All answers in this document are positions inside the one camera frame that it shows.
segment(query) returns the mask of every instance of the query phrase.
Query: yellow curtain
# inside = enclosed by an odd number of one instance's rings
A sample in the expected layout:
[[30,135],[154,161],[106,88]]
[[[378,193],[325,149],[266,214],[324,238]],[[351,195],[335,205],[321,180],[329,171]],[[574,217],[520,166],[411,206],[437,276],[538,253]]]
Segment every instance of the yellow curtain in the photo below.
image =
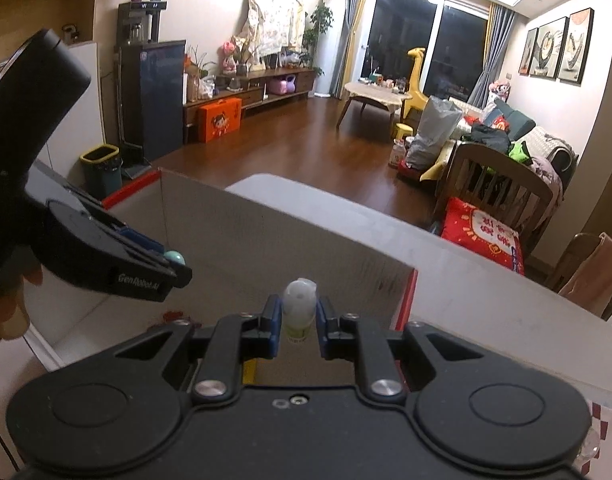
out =
[[350,38],[348,40],[348,46],[346,47],[346,63],[342,71],[342,88],[344,88],[344,85],[350,81],[352,75],[351,72],[353,71],[353,61],[355,60],[355,40],[357,37],[359,23],[362,21],[362,13],[364,12],[365,3],[366,0],[359,0],[357,12],[355,13],[355,19],[351,24]]
[[490,7],[488,8],[488,24],[486,25],[486,40],[484,40],[484,69],[486,68],[486,56],[488,55],[488,51],[490,50],[490,38],[492,37],[493,32],[493,3],[490,3]]

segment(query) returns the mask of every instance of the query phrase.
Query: screw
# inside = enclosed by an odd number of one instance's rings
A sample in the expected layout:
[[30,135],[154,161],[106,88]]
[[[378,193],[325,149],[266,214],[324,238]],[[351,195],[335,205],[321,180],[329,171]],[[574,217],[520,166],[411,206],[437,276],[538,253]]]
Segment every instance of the screw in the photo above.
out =
[[299,406],[300,404],[306,404],[308,402],[308,397],[303,395],[294,395],[291,397],[291,404],[296,404]]
[[280,410],[285,410],[286,408],[290,408],[290,404],[286,399],[275,399],[273,401],[273,407],[278,408]]
[[392,397],[403,390],[399,381],[393,379],[379,379],[371,384],[371,391],[374,394],[384,397]]
[[214,379],[201,381],[195,385],[195,392],[203,397],[219,397],[226,393],[226,384]]

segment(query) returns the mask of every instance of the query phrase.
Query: picture frame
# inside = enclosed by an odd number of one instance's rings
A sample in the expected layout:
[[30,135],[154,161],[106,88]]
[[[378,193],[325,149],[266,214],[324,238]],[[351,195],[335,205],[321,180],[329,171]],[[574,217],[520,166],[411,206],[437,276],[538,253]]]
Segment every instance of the picture frame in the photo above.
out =
[[534,54],[531,59],[531,76],[555,79],[564,54],[562,43],[568,30],[568,17],[553,20],[537,31]]
[[589,7],[568,17],[563,57],[558,69],[560,81],[581,84],[588,60],[595,10]]
[[537,45],[537,31],[539,27],[532,28],[526,35],[526,44],[524,45],[524,52],[522,54],[522,60],[519,64],[520,75],[528,75],[528,71],[531,67],[532,56],[535,52],[535,45]]

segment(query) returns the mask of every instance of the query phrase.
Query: sliding glass door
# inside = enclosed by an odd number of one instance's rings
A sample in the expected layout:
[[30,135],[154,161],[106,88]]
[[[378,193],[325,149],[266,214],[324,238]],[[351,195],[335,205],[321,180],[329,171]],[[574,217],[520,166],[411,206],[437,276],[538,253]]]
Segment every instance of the sliding glass door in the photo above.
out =
[[406,53],[423,47],[422,92],[467,100],[482,71],[487,23],[483,9],[450,0],[366,0],[353,80],[373,71],[408,80]]

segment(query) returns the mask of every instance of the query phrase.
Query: teal ball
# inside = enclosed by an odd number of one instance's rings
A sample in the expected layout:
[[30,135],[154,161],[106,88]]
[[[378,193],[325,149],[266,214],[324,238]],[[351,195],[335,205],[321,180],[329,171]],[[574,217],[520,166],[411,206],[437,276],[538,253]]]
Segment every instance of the teal ball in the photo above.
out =
[[164,258],[166,258],[170,262],[177,262],[178,264],[182,265],[186,264],[186,260],[184,259],[184,257],[177,251],[166,251],[164,253]]

